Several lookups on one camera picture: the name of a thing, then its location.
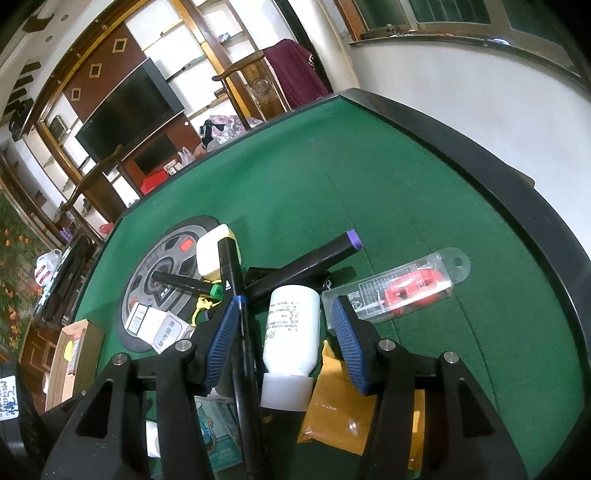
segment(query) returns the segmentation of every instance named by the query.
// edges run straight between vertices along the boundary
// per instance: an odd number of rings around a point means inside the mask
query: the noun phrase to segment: red button
[[[189,248],[191,248],[191,245],[193,245],[193,239],[192,238],[187,238],[179,247],[181,249],[182,252],[186,252]]]

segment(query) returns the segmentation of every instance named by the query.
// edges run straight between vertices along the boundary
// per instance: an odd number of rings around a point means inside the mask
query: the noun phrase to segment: cardboard box
[[[88,320],[80,320],[62,328],[49,373],[45,411],[90,388],[96,378],[104,338],[102,330]],[[71,362],[64,358],[69,341],[78,343]]]

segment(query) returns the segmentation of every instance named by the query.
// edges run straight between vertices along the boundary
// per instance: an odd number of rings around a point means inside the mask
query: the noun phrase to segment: wall decoration
[[[72,102],[79,102],[81,95],[82,95],[82,88],[80,88],[80,87],[73,88],[72,89],[72,96],[70,97],[70,100]]]
[[[103,64],[102,63],[93,63],[92,65],[90,65],[90,74],[88,75],[88,78],[91,79],[97,79],[100,77],[100,70],[102,69]]]
[[[116,38],[113,43],[113,53],[123,53],[127,46],[127,38]]]

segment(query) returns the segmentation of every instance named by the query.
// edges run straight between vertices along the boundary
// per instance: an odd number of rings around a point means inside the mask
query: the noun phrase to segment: white plastic bag
[[[183,147],[183,151],[182,152],[177,152],[178,156],[181,157],[181,165],[183,167],[186,167],[187,165],[189,165],[191,162],[193,162],[195,160],[195,157],[193,156],[193,154],[189,151],[189,149],[187,147]]]
[[[55,249],[37,258],[35,281],[45,287],[53,278],[57,266],[61,261],[61,250]]]

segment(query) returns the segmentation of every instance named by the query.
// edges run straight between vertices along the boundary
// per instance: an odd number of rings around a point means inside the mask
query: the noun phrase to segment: white box
[[[238,261],[242,263],[236,237],[225,223],[215,227],[197,240],[197,270],[199,271],[199,275],[206,280],[213,282],[221,279],[220,256],[217,250],[217,243],[227,236],[236,242]]]
[[[174,313],[136,303],[131,309],[125,330],[149,343],[158,354],[183,338],[190,338],[195,327]]]

